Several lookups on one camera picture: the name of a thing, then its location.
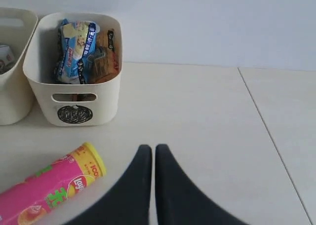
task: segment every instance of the white storage bin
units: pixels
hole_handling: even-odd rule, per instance
[[[54,84],[53,69],[58,59],[57,29],[63,19],[70,22],[89,20],[102,31],[115,30],[119,74],[99,84]],[[54,13],[42,18],[26,53],[23,71],[28,78],[47,120],[57,126],[104,124],[116,115],[122,65],[121,30],[117,20],[102,14]],[[72,102],[53,98],[54,94],[93,94],[94,101]]]
[[[35,98],[22,64],[37,23],[31,11],[0,7],[0,43],[9,45],[15,57],[15,65],[0,75],[0,125],[21,120],[32,108]]]

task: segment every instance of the brown snack bag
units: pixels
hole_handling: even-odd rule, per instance
[[[118,57],[114,45],[114,30],[102,31],[97,34],[97,46],[99,53],[91,69],[90,83],[103,83],[111,80],[119,74]]]

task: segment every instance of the tile grout line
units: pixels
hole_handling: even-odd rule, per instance
[[[247,85],[247,83],[246,83],[246,81],[245,81],[245,79],[244,79],[244,77],[243,77],[243,75],[242,75],[242,73],[241,73],[241,71],[240,71],[240,68],[237,68],[237,69],[238,69],[238,72],[239,72],[239,74],[240,74],[240,77],[241,77],[243,83],[245,84],[245,86],[246,86],[246,88],[247,88],[247,91],[248,91],[248,93],[249,93],[249,95],[250,95],[250,97],[251,97],[251,100],[252,100],[253,104],[255,105],[255,108],[256,108],[256,110],[257,110],[257,112],[258,112],[258,114],[259,114],[259,116],[260,116],[260,118],[261,118],[261,120],[262,120],[262,122],[263,122],[263,124],[264,124],[264,126],[265,126],[265,128],[266,128],[266,130],[267,130],[267,132],[268,132],[268,134],[269,134],[269,137],[270,137],[270,139],[271,139],[271,141],[272,141],[272,143],[273,143],[273,145],[274,145],[274,147],[275,147],[275,149],[276,149],[276,152],[278,153],[278,156],[279,156],[279,158],[280,158],[280,160],[281,160],[281,162],[282,162],[282,164],[283,164],[283,166],[284,166],[284,168],[285,168],[285,171],[286,171],[287,175],[288,175],[289,178],[290,178],[290,181],[291,181],[291,183],[292,183],[292,185],[293,185],[293,187],[294,187],[294,190],[295,190],[295,192],[296,192],[296,194],[297,194],[297,196],[298,196],[298,198],[299,198],[299,200],[300,200],[300,202],[301,202],[301,204],[302,204],[302,206],[303,206],[303,209],[304,209],[304,211],[305,211],[305,213],[306,213],[306,216],[307,216],[307,218],[309,219],[311,225],[313,225],[312,219],[310,218],[310,216],[309,216],[309,214],[308,214],[308,212],[307,212],[307,209],[306,209],[306,207],[305,207],[305,204],[303,203],[303,200],[302,200],[302,198],[301,198],[301,196],[300,196],[300,194],[299,194],[299,192],[298,192],[298,190],[297,190],[297,188],[296,188],[296,186],[295,186],[295,183],[294,183],[294,181],[293,181],[293,179],[292,179],[292,177],[291,177],[291,175],[290,175],[290,173],[289,173],[289,171],[288,171],[288,169],[287,169],[287,167],[286,167],[286,165],[285,165],[285,162],[284,162],[284,160],[283,160],[283,158],[282,158],[282,156],[281,156],[281,154],[280,154],[280,152],[279,152],[279,150],[278,150],[278,148],[277,148],[277,145],[276,145],[276,143],[275,143],[275,141],[274,141],[274,139],[273,139],[273,137],[272,137],[272,134],[271,134],[270,130],[268,129],[268,126],[267,126],[266,122],[264,121],[264,119],[263,119],[263,117],[262,117],[262,114],[261,114],[261,112],[260,112],[260,110],[259,110],[259,108],[258,108],[258,106],[257,106],[257,104],[256,104],[256,102],[255,102],[255,100],[254,100],[254,98],[253,98],[251,92],[250,92],[250,89],[249,89],[249,87],[248,87],[248,85]]]

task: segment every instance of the snack package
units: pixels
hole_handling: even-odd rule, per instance
[[[8,45],[0,44],[0,75],[9,71],[15,61],[14,55]]]
[[[0,225],[34,224],[105,173],[93,145],[84,143],[0,194]]]
[[[119,74],[119,62],[114,45],[114,30],[100,32],[97,35],[97,46],[94,55],[89,83],[103,83]]]
[[[60,58],[56,80],[67,84],[86,84],[90,69],[87,58],[93,55],[96,41],[96,24],[90,21],[68,23],[64,20],[58,30]]]

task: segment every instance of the black circular logo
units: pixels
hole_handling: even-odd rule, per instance
[[[84,106],[64,106],[57,112],[58,118],[68,124],[80,124],[92,119],[92,111]]]

